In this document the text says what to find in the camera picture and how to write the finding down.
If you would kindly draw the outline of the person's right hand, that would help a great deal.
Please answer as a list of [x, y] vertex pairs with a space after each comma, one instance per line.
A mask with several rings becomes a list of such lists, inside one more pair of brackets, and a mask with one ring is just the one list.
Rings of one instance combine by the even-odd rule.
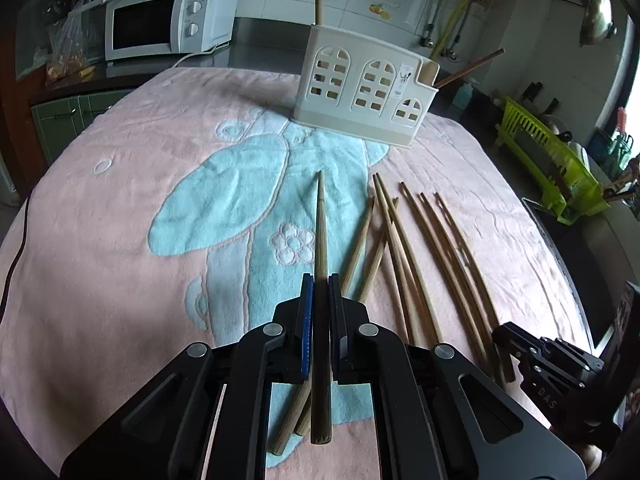
[[638, 390], [627, 393], [620, 409], [616, 414], [616, 424], [624, 429], [639, 413], [640, 392]]

